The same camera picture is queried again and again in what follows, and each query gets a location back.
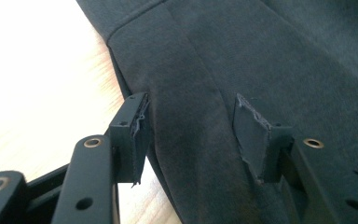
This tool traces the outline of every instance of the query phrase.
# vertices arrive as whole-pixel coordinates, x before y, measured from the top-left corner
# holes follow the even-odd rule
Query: gray fabric cover
[[[185,223],[286,223],[232,131],[258,97],[358,171],[358,1],[77,0],[125,95],[147,91],[149,160]]]

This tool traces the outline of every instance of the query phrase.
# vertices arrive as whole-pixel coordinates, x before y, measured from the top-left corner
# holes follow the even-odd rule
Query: light wooden surface
[[[107,49],[76,1],[0,1],[0,171],[28,181],[104,133],[123,102]],[[122,223],[180,223],[150,165],[119,185]]]

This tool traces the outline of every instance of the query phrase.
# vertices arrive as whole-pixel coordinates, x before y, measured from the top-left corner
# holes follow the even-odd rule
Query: wooden floor
[[[28,181],[104,133],[123,99],[107,49],[76,1],[0,1],[0,171]],[[180,223],[149,164],[119,185],[122,223]]]

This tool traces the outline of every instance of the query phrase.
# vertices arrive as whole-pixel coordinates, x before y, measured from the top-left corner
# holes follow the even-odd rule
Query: metal arm
[[[0,172],[0,223],[119,223],[117,183],[139,183],[151,140],[145,93],[129,97],[105,135],[80,140],[71,162],[26,184]]]

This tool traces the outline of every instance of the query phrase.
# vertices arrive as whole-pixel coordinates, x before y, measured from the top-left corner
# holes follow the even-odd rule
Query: wood grain
[[[0,171],[28,181],[69,162],[123,102],[109,53],[76,1],[0,1]],[[150,165],[119,185],[122,223],[180,223]]]

